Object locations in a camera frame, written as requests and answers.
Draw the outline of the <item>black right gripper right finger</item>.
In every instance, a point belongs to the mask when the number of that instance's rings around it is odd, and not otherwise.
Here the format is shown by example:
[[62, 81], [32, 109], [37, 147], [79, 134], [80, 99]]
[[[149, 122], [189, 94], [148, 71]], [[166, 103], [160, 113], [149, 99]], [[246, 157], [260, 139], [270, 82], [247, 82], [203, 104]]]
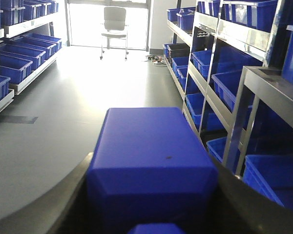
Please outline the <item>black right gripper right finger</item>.
[[218, 187], [209, 206], [211, 234], [293, 234], [293, 211], [270, 201], [216, 159]]

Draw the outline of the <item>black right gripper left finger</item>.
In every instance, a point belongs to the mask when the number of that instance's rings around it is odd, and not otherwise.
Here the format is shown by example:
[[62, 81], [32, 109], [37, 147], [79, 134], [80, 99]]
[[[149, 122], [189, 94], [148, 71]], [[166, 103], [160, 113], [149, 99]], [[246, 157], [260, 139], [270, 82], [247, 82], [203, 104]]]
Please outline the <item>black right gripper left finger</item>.
[[0, 219], [0, 234], [84, 234], [88, 229], [85, 175], [93, 153], [58, 184]]

